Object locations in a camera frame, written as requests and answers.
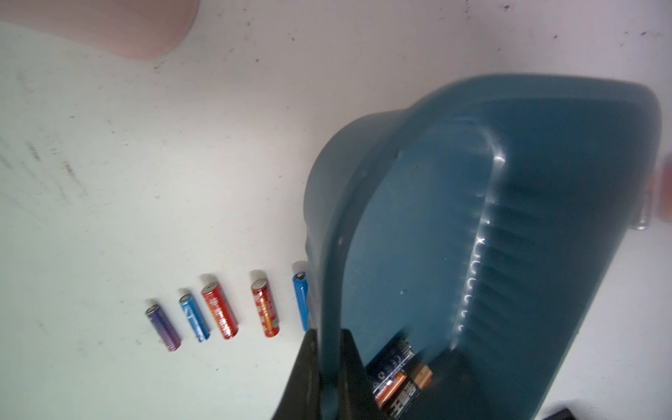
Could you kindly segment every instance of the purple battery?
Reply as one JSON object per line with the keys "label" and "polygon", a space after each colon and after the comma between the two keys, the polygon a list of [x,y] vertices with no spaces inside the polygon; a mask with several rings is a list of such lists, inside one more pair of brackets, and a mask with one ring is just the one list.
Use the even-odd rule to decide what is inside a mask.
{"label": "purple battery", "polygon": [[166,317],[163,309],[161,309],[159,305],[154,305],[144,314],[147,316],[147,318],[149,318],[149,321],[151,321],[152,325],[154,325],[154,328],[159,333],[159,336],[161,336],[161,339],[168,348],[168,351],[177,350],[180,344],[179,335],[177,335],[177,331],[175,331],[175,328],[173,328],[173,325],[168,320],[168,317]]}

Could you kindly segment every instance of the scratch mark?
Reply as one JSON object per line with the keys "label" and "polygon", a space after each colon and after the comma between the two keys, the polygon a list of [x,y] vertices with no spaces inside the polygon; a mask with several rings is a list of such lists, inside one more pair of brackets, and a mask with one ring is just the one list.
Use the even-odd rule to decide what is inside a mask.
{"label": "scratch mark", "polygon": [[51,180],[56,184],[56,187],[58,187],[58,194],[60,195],[60,198],[64,202],[70,204],[70,199],[65,194],[65,189],[63,188],[63,185],[61,185],[60,182],[58,182],[58,180],[56,178],[52,178]]}
{"label": "scratch mark", "polygon": [[28,146],[28,149],[30,150],[30,154],[33,155],[33,159],[37,162],[42,162],[40,159],[40,156],[38,155],[37,149],[35,149],[35,146],[31,142],[26,142],[26,146]]}
{"label": "scratch mark", "polygon": [[65,171],[68,173],[68,176],[73,180],[73,182],[75,182],[82,189],[82,195],[88,196],[89,193],[87,192],[86,187],[79,180],[77,174],[75,174],[75,171],[73,170],[73,167],[70,166],[70,163],[63,162],[63,167],[65,168]]}
{"label": "scratch mark", "polygon": [[39,183],[47,192],[51,192],[49,188],[44,184],[44,182],[40,181],[40,179],[35,175],[35,173],[26,165],[25,162],[19,161],[19,165],[21,165],[22,168],[28,173],[28,175],[35,181],[36,183]]}
{"label": "scratch mark", "polygon": [[11,163],[9,163],[7,158],[2,155],[2,153],[0,153],[0,162],[2,162],[2,164],[6,166],[7,169],[14,169],[14,167],[11,165]]}

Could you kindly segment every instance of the white surface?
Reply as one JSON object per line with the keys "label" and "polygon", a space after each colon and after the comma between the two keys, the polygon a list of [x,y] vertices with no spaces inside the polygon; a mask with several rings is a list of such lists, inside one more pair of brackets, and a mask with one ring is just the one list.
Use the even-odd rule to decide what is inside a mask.
{"label": "white surface", "polygon": [[[667,0],[204,0],[151,62],[0,24],[0,417],[268,419],[302,338],[304,182],[340,127],[462,77],[568,73],[650,86],[669,151],[670,69]],[[671,233],[628,233],[542,413],[672,417]],[[273,339],[252,269],[273,286]],[[178,289],[209,272],[241,330],[201,345]]]}

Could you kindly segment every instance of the black object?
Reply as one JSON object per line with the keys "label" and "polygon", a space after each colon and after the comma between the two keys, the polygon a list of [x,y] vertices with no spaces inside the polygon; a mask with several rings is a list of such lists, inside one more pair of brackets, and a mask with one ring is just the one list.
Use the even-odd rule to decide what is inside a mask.
{"label": "black object", "polygon": [[[339,420],[386,420],[371,393],[355,340],[341,332],[341,369],[338,373]],[[272,420],[320,419],[320,368],[317,362],[317,332],[308,330],[296,356],[294,368]]]}
{"label": "black object", "polygon": [[555,413],[544,420],[577,420],[569,409],[564,409],[559,413]]}

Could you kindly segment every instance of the dirt mark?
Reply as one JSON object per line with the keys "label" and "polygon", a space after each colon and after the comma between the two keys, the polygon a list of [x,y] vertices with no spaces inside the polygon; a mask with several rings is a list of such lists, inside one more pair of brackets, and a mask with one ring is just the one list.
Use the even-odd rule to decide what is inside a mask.
{"label": "dirt mark", "polygon": [[7,169],[14,169],[14,167],[9,163],[6,157],[0,153],[0,163],[2,163]]}
{"label": "dirt mark", "polygon": [[38,321],[38,328],[44,333],[49,335],[49,330],[44,326],[42,321]]}
{"label": "dirt mark", "polygon": [[42,162],[42,159],[40,158],[37,149],[35,149],[35,146],[33,146],[31,142],[26,142],[26,146],[28,146],[28,150],[30,150],[30,154],[33,156],[33,159],[35,159],[35,162]]}
{"label": "dirt mark", "polygon": [[60,182],[58,182],[58,180],[54,177],[52,177],[51,180],[56,184],[56,187],[58,188],[58,194],[61,200],[70,204],[70,199],[68,198],[68,195],[65,194],[65,188],[63,188],[63,185],[61,185]]}
{"label": "dirt mark", "polygon": [[70,177],[70,179],[72,179],[73,182],[76,183],[77,186],[79,186],[82,189],[82,195],[83,196],[88,196],[89,192],[86,190],[86,187],[84,186],[82,181],[80,181],[79,178],[77,177],[77,174],[75,173],[75,170],[73,169],[73,167],[70,166],[70,163],[69,162],[63,162],[63,167],[65,168],[65,171],[68,173],[68,176]]}

